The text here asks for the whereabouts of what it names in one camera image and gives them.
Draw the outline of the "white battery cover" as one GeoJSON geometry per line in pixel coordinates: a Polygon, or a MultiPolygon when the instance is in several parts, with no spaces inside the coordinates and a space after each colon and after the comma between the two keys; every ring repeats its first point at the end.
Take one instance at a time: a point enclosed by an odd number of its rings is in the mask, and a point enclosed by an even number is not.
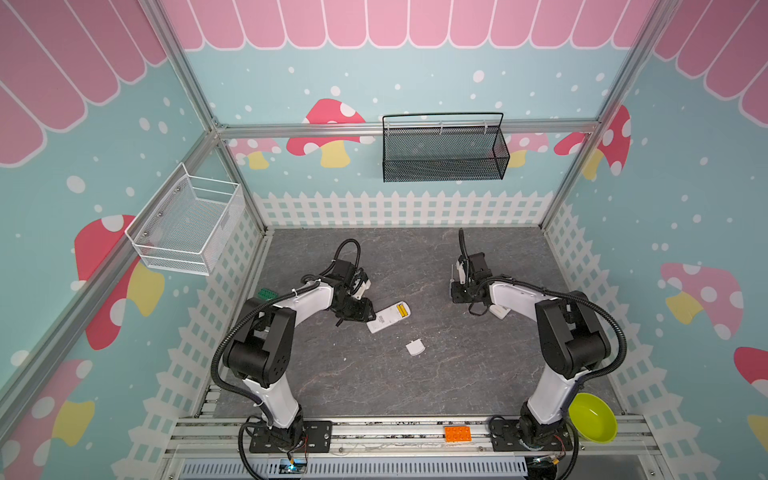
{"type": "Polygon", "coordinates": [[[421,339],[409,342],[406,349],[411,356],[418,356],[425,352],[426,347],[421,339]]]}

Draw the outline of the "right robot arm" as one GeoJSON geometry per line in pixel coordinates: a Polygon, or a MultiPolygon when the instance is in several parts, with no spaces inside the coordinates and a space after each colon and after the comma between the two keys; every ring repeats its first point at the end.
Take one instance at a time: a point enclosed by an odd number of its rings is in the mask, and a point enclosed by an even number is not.
{"type": "Polygon", "coordinates": [[[465,232],[458,233],[458,277],[451,281],[455,304],[466,304],[474,316],[499,318],[516,313],[533,320],[545,362],[534,393],[515,421],[495,418],[489,429],[528,450],[541,450],[569,431],[568,409],[584,385],[604,377],[624,362],[627,338],[620,324],[581,291],[557,292],[494,275],[485,254],[471,254],[465,232]]]}

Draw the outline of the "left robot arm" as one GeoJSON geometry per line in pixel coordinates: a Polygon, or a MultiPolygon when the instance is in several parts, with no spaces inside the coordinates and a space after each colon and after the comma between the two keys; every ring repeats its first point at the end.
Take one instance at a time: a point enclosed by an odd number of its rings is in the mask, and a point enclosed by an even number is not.
{"type": "Polygon", "coordinates": [[[296,328],[326,311],[338,324],[376,319],[373,303],[365,296],[370,280],[360,267],[361,253],[358,240],[346,239],[331,264],[303,276],[299,288],[270,300],[247,300],[214,353],[212,381],[260,409],[268,442],[279,449],[293,449],[304,438],[302,407],[287,379],[296,328]]]}

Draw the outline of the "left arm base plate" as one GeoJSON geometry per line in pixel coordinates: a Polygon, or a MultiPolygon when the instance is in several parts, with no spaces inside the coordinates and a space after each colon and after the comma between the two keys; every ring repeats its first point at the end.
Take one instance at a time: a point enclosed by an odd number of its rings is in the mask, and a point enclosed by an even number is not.
{"type": "Polygon", "coordinates": [[[262,453],[328,453],[333,423],[297,420],[287,429],[269,428],[264,422],[247,427],[248,451],[262,453]]]}

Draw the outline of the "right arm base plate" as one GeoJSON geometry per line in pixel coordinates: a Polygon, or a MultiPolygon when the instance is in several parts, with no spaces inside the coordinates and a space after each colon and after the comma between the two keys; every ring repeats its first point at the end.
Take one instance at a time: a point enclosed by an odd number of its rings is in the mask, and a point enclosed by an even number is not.
{"type": "Polygon", "coordinates": [[[563,420],[543,425],[528,417],[496,415],[488,420],[487,426],[495,452],[563,453],[573,450],[573,435],[563,420]]]}

